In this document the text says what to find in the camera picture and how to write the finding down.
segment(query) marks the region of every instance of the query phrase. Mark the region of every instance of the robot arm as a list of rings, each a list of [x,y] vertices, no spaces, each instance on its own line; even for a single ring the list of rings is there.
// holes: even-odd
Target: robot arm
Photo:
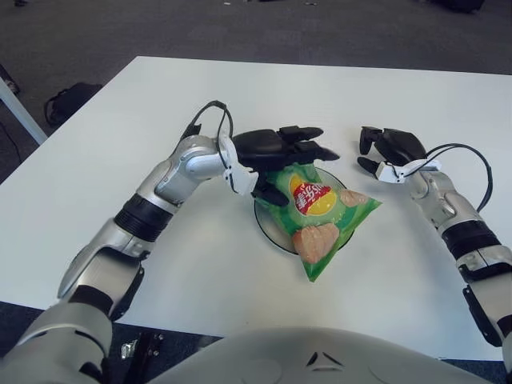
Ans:
[[[223,111],[216,138],[199,135],[196,124],[212,106]],[[222,130],[226,116],[227,131]],[[111,322],[130,307],[144,276],[141,262],[202,182],[223,176],[236,193],[272,199],[276,194],[265,189],[263,171],[338,158],[315,142],[304,142],[322,133],[317,128],[257,130],[235,138],[232,132],[232,118],[221,102],[199,111],[172,155],[71,262],[58,288],[58,304],[43,312],[5,357],[2,382],[107,382]]]
[[[363,127],[360,151],[371,144],[385,158],[359,164],[378,180],[405,183],[421,207],[467,282],[463,290],[470,312],[484,338],[501,346],[507,372],[512,372],[512,252],[500,243],[475,208],[454,188],[439,169],[437,160],[427,161],[419,140],[410,133]]]

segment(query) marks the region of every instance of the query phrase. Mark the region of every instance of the black joint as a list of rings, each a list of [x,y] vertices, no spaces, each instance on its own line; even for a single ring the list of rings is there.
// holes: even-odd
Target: black joint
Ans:
[[[467,286],[462,291],[464,298],[466,299],[467,305],[470,308],[471,316],[473,316],[474,322],[477,323],[477,327],[482,332],[483,337],[492,346],[502,346],[502,340],[499,337],[498,332],[490,323],[489,318],[484,312],[482,306],[474,296],[470,286]]]
[[[474,250],[501,245],[493,231],[484,222],[476,220],[451,226],[441,237],[455,260]]]
[[[509,314],[504,318],[500,318],[498,320],[498,326],[501,332],[503,333],[504,338],[506,338],[510,333],[512,333],[512,314]]]
[[[70,302],[88,304],[99,309],[105,316],[108,316],[113,304],[110,296],[92,286],[78,286],[71,296]]]
[[[133,236],[154,242],[172,217],[171,213],[134,194],[114,222]]]
[[[483,280],[484,278],[492,278],[493,276],[498,276],[499,274],[507,274],[512,272],[512,266],[505,262],[498,262],[496,264],[480,268],[479,270],[470,270],[466,265],[463,264],[458,268],[458,270],[461,273],[461,276],[464,278],[465,282],[477,282],[478,280]]]

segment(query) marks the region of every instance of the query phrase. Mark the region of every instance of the black bag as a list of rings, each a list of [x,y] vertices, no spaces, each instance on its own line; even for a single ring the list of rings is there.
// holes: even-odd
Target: black bag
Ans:
[[[45,102],[45,119],[52,127],[64,124],[77,110],[90,100],[103,86],[77,82],[71,88],[61,90]]]
[[[444,4],[451,10],[457,12],[473,12],[482,8],[482,4],[485,0],[438,0],[441,4]]]

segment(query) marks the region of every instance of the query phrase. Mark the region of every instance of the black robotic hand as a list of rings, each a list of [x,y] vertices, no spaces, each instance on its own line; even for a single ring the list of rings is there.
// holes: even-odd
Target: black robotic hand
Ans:
[[[388,128],[380,130],[372,126],[364,126],[359,139],[359,152],[368,154],[372,143],[385,161],[394,166],[404,166],[413,160],[426,158],[425,148],[418,138],[410,132]],[[360,156],[358,157],[358,164],[375,175],[379,162]]]
[[[233,136],[238,162],[259,174],[252,195],[277,206],[288,204],[288,198],[266,180],[266,172],[282,170],[295,162],[310,164],[315,159],[338,159],[332,150],[310,141],[322,133],[320,128],[287,126],[277,132],[253,130]]]

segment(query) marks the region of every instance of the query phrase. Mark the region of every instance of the silver robot arm segment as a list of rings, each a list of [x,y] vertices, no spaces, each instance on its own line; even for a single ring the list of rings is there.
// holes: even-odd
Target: silver robot arm segment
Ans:
[[[463,290],[484,338],[501,346],[512,372],[512,252],[500,243],[475,208],[439,171],[419,171],[406,179],[410,195],[432,222],[467,282]]]

